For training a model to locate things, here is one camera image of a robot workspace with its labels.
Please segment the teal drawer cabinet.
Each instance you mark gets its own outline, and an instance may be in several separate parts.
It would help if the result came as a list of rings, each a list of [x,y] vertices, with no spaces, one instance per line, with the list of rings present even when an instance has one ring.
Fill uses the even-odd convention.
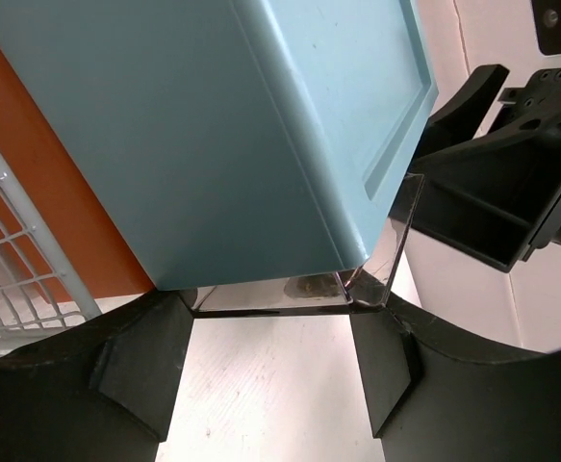
[[[364,265],[438,94],[411,1],[0,1],[0,51],[161,290]]]

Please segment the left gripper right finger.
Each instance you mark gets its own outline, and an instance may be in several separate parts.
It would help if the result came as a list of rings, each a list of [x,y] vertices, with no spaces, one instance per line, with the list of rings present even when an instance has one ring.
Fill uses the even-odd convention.
[[[495,342],[391,296],[350,326],[388,461],[561,461],[561,349]]]

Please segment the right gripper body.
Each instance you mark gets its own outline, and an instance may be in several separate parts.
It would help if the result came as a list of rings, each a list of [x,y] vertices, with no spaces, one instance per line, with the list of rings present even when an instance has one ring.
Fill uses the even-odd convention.
[[[513,198],[513,213],[530,223],[518,259],[527,261],[550,243],[561,245],[561,67],[544,69],[523,88],[526,100],[514,106],[522,122],[520,153],[533,156],[523,167],[522,180]]]

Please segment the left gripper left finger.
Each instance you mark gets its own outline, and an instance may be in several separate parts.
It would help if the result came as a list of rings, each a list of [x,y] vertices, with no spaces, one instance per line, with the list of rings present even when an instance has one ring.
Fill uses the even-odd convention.
[[[0,461],[153,461],[194,317],[153,291],[0,357]]]

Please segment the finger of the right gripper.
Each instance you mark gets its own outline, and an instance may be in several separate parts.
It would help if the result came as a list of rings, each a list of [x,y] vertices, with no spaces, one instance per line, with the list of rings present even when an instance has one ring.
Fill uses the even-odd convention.
[[[417,158],[471,140],[509,75],[501,64],[477,67],[460,89],[433,114],[417,147]]]
[[[414,227],[503,272],[519,261],[561,193],[561,129],[466,141],[416,156],[425,184]]]

